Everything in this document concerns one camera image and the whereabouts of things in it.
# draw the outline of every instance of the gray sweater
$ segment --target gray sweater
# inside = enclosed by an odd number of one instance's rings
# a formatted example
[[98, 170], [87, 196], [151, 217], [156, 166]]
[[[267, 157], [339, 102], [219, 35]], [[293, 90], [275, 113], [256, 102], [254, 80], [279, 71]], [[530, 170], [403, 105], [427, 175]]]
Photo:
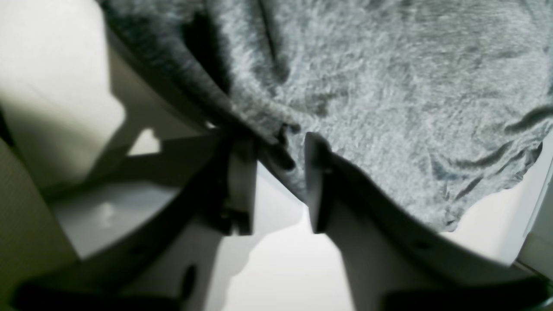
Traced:
[[513, 187], [553, 125], [549, 0], [109, 0], [145, 60], [278, 136], [306, 132], [406, 212], [452, 231]]

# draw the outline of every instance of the gray fuzzy fabric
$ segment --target gray fuzzy fabric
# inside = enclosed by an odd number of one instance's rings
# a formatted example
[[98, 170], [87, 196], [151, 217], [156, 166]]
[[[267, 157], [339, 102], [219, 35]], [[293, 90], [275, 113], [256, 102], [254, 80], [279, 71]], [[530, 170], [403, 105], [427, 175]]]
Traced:
[[544, 0], [109, 0], [106, 17], [168, 77], [278, 135], [304, 191], [306, 132], [408, 213], [452, 231], [513, 187], [553, 125]]

